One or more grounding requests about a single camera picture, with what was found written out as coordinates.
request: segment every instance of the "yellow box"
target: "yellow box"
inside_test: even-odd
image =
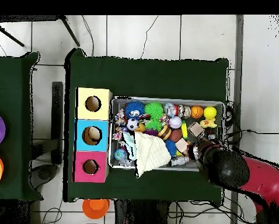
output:
[[[78,119],[108,120],[109,104],[112,97],[108,89],[77,88]]]

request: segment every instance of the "green spiky ball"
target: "green spiky ball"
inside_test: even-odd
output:
[[[151,102],[145,106],[145,114],[149,114],[151,119],[159,121],[165,115],[162,105],[158,102]]]
[[[146,129],[153,129],[160,132],[162,130],[162,124],[158,120],[150,120],[145,124]]]

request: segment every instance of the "gray tray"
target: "gray tray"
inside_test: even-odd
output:
[[[119,164],[117,160],[114,158],[114,153],[116,149],[119,148],[119,144],[117,141],[112,140],[112,135],[116,131],[115,126],[115,120],[114,117],[118,113],[118,111],[122,108],[124,108],[126,103],[133,102],[133,101],[139,101],[143,104],[147,104],[150,102],[159,102],[161,104],[165,104],[167,102],[171,102],[173,104],[179,105],[182,104],[184,106],[201,106],[202,108],[205,108],[207,106],[213,106],[217,109],[217,116],[215,117],[215,123],[217,124],[216,128],[212,128],[211,131],[216,133],[217,137],[224,140],[224,127],[225,127],[225,105],[223,102],[220,101],[201,101],[201,100],[180,100],[180,99],[159,99],[159,98],[144,98],[144,97],[128,97],[127,99],[122,99],[122,97],[115,96],[112,98],[110,102],[110,107],[112,110],[112,121],[110,124],[110,134],[109,134],[109,165],[113,168],[118,169],[134,169],[135,166],[122,166]],[[192,122],[200,122],[204,119],[204,116],[201,118],[195,119],[195,118],[187,118],[185,119],[186,125],[189,126]],[[198,141],[196,137],[194,137],[191,133],[188,132],[187,134],[188,140],[191,143],[195,143]],[[181,166],[171,166],[170,162],[167,165],[164,165],[162,167],[157,168],[158,170],[177,170],[177,171],[192,171],[192,172],[198,172],[198,168],[196,166],[195,161],[189,161],[184,165]]]

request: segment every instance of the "blue spiky ball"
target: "blue spiky ball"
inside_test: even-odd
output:
[[[129,102],[125,107],[125,114],[127,118],[135,118],[137,120],[138,116],[144,114],[144,112],[144,104],[138,101]]]
[[[172,140],[168,139],[165,141],[165,146],[166,146],[166,149],[169,151],[170,156],[174,157],[174,155],[176,154],[176,151],[177,151],[176,144]]]

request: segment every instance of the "pink box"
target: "pink box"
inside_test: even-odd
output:
[[[98,170],[95,174],[88,174],[83,170],[83,164],[87,160],[94,160],[98,165]],[[75,181],[74,182],[92,182],[104,183],[109,173],[107,164],[107,152],[99,151],[77,151],[75,166]]]

